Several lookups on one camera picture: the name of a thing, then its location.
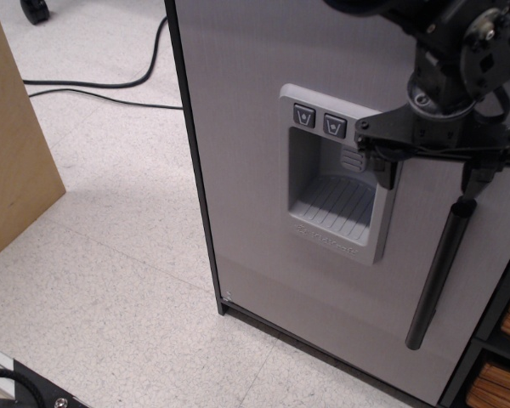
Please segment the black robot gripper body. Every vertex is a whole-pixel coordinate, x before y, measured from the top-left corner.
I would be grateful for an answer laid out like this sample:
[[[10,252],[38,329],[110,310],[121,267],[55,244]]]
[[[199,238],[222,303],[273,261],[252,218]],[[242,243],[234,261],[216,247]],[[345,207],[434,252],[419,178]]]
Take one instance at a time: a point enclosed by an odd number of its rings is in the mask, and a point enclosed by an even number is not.
[[[391,168],[416,157],[474,168],[510,167],[510,127],[484,122],[473,112],[437,121],[404,105],[359,119],[354,139],[373,168]]]

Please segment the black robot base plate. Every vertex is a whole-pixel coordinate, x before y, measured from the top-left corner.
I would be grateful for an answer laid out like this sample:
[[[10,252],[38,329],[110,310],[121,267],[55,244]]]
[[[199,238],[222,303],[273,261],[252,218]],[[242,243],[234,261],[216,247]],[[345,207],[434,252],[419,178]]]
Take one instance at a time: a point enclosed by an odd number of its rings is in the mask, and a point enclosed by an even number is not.
[[[13,386],[8,397],[0,397],[0,407],[90,407],[16,360],[12,369],[0,367],[0,380]]]

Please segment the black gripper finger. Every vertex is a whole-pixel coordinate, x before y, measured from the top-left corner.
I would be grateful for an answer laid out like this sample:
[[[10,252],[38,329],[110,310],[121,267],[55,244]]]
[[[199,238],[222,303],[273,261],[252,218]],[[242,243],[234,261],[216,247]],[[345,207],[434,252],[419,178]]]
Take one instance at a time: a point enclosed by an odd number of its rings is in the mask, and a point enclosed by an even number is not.
[[[371,156],[368,163],[378,184],[386,190],[393,190],[397,178],[398,163],[379,156]]]
[[[501,170],[499,161],[483,158],[466,161],[462,168],[462,199],[474,200]]]

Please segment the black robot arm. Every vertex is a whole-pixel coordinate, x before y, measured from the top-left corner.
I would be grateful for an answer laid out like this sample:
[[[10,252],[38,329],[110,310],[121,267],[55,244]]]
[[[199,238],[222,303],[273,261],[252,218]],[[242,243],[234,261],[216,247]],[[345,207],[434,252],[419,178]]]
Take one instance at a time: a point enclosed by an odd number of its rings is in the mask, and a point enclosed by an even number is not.
[[[359,119],[354,139],[377,182],[395,185],[415,156],[461,162],[463,201],[510,167],[510,1],[333,1],[379,15],[416,40],[402,107]]]

